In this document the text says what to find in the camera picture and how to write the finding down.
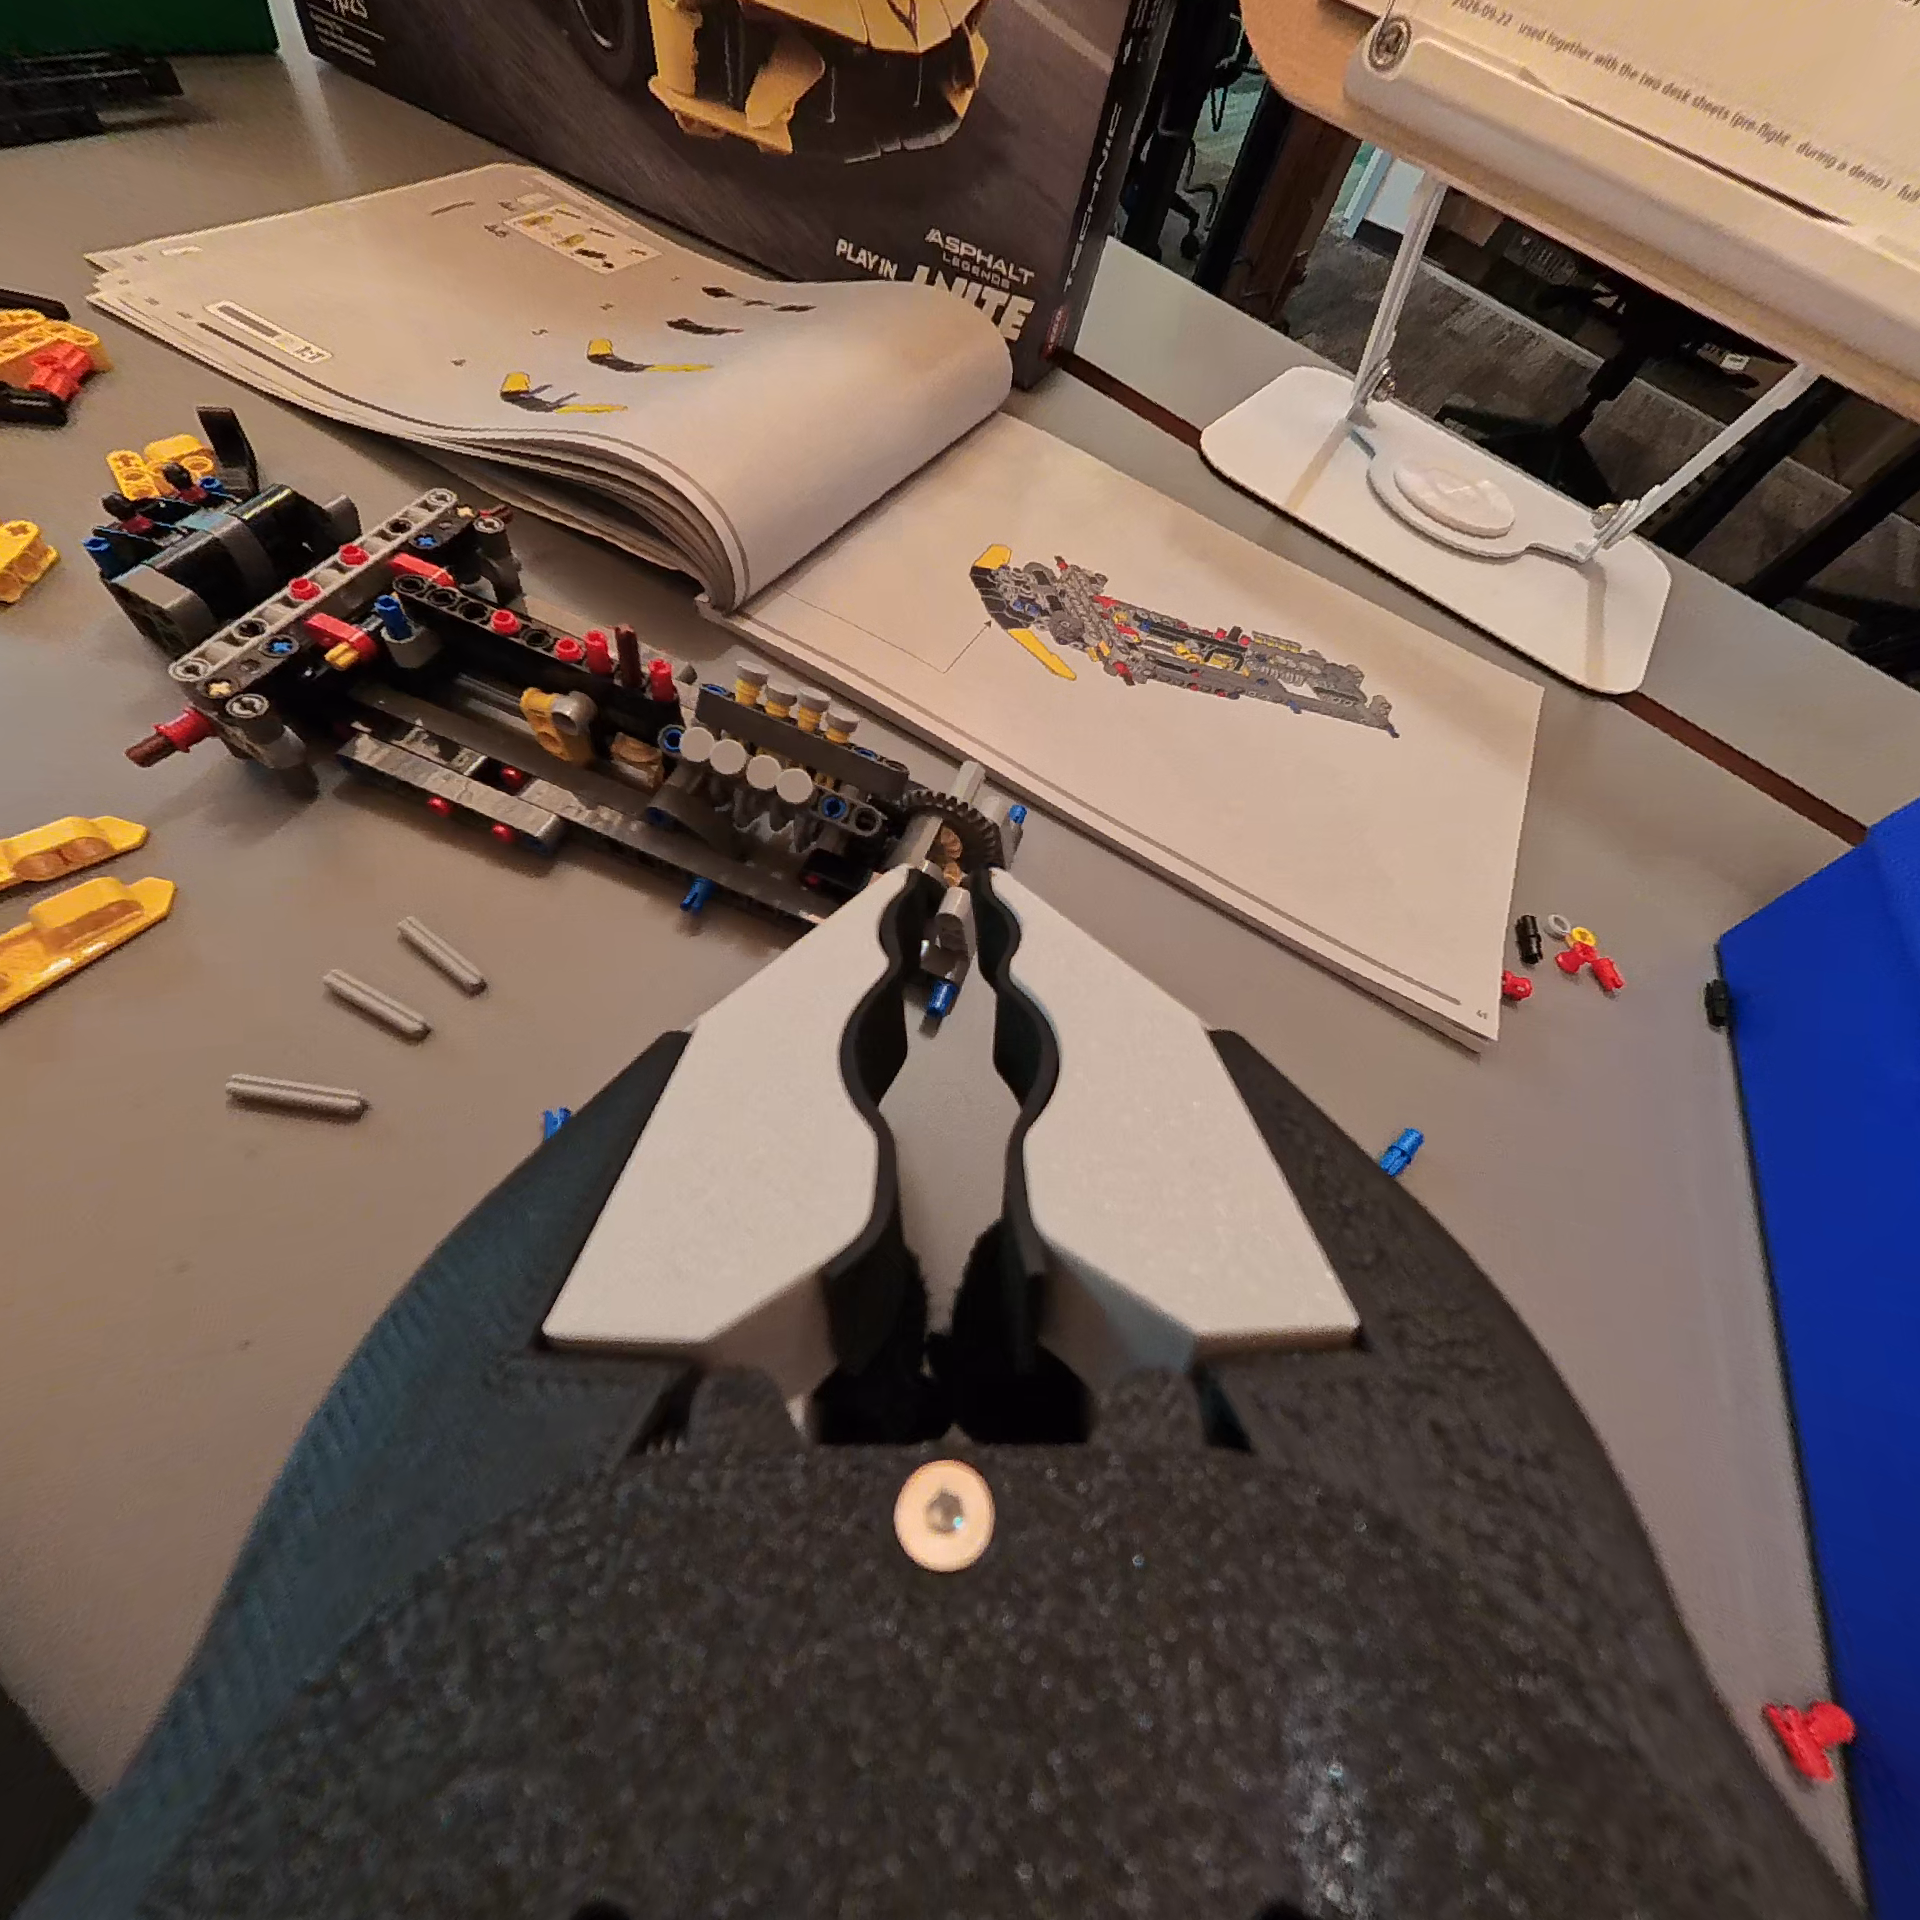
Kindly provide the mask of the white paper sheets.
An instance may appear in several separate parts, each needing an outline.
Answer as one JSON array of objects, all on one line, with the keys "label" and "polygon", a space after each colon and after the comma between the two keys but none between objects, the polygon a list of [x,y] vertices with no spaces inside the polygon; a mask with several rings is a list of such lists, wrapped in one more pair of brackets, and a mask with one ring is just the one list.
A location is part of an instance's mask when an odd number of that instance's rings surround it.
[{"label": "white paper sheets", "polygon": [[1412,3],[1543,89],[1858,229],[1916,237],[1916,3]]}]

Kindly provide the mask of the yellow lego panel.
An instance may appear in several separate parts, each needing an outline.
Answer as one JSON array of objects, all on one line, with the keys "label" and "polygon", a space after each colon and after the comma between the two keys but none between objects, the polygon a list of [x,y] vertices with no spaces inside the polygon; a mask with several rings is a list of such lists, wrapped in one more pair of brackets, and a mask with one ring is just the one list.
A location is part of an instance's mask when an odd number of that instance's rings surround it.
[{"label": "yellow lego panel", "polygon": [[5,1020],[162,925],[172,906],[166,879],[85,879],[36,903],[22,925],[5,930]]},{"label": "yellow lego panel", "polygon": [[36,829],[5,836],[5,891],[44,887],[145,848],[149,829],[119,817],[63,817]]}]

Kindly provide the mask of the wooden stand board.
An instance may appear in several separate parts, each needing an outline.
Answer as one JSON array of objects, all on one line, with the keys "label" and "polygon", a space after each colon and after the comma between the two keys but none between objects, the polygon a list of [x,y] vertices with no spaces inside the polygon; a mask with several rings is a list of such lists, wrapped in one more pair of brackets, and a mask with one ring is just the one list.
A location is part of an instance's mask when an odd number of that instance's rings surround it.
[{"label": "wooden stand board", "polygon": [[1242,3],[1242,31],[1273,92],[1334,131],[1368,141],[1454,186],[1471,182],[1471,161],[1430,133],[1403,131],[1347,92],[1349,67],[1385,23],[1390,3]]}]

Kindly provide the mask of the red lego axle pin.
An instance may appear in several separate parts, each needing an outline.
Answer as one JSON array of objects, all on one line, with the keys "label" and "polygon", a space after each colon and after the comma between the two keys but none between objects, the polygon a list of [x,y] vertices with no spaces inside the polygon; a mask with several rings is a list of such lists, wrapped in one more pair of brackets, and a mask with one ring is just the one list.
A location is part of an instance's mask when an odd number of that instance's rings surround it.
[{"label": "red lego axle pin", "polygon": [[1762,1720],[1786,1763],[1810,1784],[1836,1784],[1836,1758],[1858,1738],[1854,1719],[1830,1700],[1810,1706],[1766,1701]]}]

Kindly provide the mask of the black lego frame piece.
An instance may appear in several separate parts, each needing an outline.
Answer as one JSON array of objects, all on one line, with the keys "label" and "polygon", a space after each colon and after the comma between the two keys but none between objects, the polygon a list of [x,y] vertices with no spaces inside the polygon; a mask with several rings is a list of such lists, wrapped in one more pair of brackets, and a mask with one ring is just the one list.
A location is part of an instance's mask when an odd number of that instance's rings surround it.
[{"label": "black lego frame piece", "polygon": [[182,112],[182,84],[162,56],[5,56],[5,151],[172,122]]}]

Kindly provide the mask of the lego car chassis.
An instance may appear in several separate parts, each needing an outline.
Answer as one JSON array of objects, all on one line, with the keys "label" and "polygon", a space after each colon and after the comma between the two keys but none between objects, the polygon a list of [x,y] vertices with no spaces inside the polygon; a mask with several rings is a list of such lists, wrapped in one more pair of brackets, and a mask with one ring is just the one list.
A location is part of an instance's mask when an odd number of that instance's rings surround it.
[{"label": "lego car chassis", "polygon": [[182,703],[134,765],[212,743],[315,798],[332,759],[516,852],[579,836],[678,876],[689,919],[731,897],[819,925],[919,868],[933,909],[912,981],[929,1021],[954,1014],[972,879],[1011,858],[1023,823],[984,809],[984,770],[923,784],[831,692],[536,613],[505,506],[441,486],[364,521],[349,498],[269,486],[229,408],[107,471],[85,553]]}]

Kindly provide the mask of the pile of yellow lego pieces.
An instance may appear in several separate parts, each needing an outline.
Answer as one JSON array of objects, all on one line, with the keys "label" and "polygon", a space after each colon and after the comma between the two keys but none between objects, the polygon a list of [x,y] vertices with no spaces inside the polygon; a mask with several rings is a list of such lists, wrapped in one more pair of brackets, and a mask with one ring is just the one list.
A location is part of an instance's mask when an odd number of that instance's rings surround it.
[{"label": "pile of yellow lego pieces", "polygon": [[[63,407],[29,390],[36,353],[57,344],[79,344],[93,353],[96,376],[82,391]],[[114,370],[105,339],[69,322],[69,323],[29,323],[5,328],[5,432],[57,436],[72,425],[85,391]],[[60,550],[44,534],[38,521],[5,514],[5,607],[18,607],[54,569]]]}]

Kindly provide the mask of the blue plastic bin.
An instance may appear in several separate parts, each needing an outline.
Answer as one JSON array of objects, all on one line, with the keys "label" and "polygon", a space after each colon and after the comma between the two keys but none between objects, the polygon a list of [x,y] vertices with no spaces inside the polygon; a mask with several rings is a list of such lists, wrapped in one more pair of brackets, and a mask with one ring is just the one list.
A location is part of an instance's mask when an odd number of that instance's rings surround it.
[{"label": "blue plastic bin", "polygon": [[1916,803],[1717,938],[1876,1916],[1916,1916]]}]

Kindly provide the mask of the lego set box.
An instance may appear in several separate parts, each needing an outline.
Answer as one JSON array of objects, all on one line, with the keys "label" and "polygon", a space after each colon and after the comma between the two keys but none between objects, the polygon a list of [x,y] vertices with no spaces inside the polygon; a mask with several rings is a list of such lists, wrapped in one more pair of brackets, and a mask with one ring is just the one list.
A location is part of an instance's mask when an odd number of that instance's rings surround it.
[{"label": "lego set box", "polygon": [[1072,350],[1172,3],[294,3],[308,54],[789,282]]}]

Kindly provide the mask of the white instruction booklet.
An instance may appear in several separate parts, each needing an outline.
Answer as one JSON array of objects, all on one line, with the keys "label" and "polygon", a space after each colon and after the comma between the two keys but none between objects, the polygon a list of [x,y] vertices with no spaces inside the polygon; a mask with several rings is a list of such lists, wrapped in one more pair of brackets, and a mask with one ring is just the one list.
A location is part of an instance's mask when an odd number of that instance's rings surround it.
[{"label": "white instruction booklet", "polygon": [[689,575],[707,613],[1465,1044],[1543,688],[1006,408],[929,282],[774,282],[531,167],[93,253],[97,311]]}]

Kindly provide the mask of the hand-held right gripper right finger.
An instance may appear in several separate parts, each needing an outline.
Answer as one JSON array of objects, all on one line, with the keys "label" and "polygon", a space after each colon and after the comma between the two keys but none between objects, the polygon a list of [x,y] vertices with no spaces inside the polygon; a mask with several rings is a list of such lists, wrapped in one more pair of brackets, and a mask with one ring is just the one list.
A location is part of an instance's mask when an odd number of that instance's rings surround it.
[{"label": "hand-held right gripper right finger", "polygon": [[977,942],[1016,1122],[946,1330],[956,1429],[1077,1445],[1129,1374],[1355,1350],[1362,1315],[1236,1075],[1265,1057],[1002,868],[977,887]]}]

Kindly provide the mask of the green plastic bin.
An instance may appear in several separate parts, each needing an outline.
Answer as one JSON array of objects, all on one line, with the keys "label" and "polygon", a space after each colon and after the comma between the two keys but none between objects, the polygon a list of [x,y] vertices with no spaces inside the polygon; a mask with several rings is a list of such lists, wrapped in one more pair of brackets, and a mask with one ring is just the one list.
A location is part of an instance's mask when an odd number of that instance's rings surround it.
[{"label": "green plastic bin", "polygon": [[270,3],[5,3],[5,56],[276,56]]}]

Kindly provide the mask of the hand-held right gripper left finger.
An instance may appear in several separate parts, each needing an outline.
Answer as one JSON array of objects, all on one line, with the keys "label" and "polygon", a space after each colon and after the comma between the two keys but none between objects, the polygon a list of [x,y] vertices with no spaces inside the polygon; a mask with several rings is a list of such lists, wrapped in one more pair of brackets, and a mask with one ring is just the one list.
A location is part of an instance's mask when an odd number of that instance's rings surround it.
[{"label": "hand-held right gripper left finger", "polygon": [[882,1113],[942,890],[892,868],[678,1037],[541,1338],[753,1368],[834,1445],[949,1429]]}]

